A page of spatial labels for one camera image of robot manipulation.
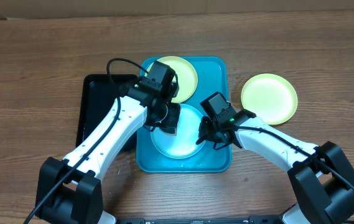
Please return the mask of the light blue plate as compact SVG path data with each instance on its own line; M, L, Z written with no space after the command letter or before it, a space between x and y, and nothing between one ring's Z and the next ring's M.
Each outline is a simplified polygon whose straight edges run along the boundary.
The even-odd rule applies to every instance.
M175 134L160 129L151 133L155 148L172 159L185 159L201 150L203 143L196 144L203 115L193 106L181 104L181 111Z

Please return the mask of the yellow-rimmed plate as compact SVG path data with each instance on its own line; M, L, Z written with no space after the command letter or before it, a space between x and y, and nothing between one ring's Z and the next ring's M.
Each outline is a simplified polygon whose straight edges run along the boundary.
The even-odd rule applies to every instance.
M298 107L298 96L285 78L272 73L262 73L251 77L244 84L241 104L266 124L279 125L294 116Z
M195 92L198 85L198 75L193 65L182 57L166 56L157 61L168 65L178 76L179 90L173 97L173 103L183 103L187 101Z

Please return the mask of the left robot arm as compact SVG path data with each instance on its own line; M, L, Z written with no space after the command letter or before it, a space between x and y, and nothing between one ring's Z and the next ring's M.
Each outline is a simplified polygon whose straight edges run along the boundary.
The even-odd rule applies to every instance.
M62 160L49 157L41 166L33 216L49 223L116 223L103 208L102 181L128 139L141 127L177 129L180 105L172 98L177 81L160 83L139 77L111 84L116 98L93 132Z

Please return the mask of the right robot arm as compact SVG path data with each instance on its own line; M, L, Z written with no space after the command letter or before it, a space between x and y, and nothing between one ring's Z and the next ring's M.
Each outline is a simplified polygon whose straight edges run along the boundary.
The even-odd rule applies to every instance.
M288 175L297 202L276 223L352 223L354 168L338 145L300 141L248 110L229 107L205 112L198 143L233 144L259 154Z

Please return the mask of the teal plastic tray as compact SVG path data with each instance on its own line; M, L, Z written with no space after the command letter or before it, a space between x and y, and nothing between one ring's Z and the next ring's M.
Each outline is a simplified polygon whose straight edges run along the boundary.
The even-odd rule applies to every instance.
M190 105L206 115L200 103L219 91L228 98L228 79L226 65L218 57L186 56L196 69L198 85L194 94L182 104ZM154 146L151 133L145 128L137 131L136 162L145 172L151 173L187 173L187 172L223 172L232 161L231 146L214 150L213 143L204 141L201 150L185 159L172 159L161 154Z

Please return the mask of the black plastic tray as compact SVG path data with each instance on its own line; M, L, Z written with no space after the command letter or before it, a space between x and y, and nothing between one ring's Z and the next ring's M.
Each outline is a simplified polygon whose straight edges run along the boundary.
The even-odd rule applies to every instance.
M107 75L90 74L84 78L76 147L100 124L115 99L116 95L112 91Z

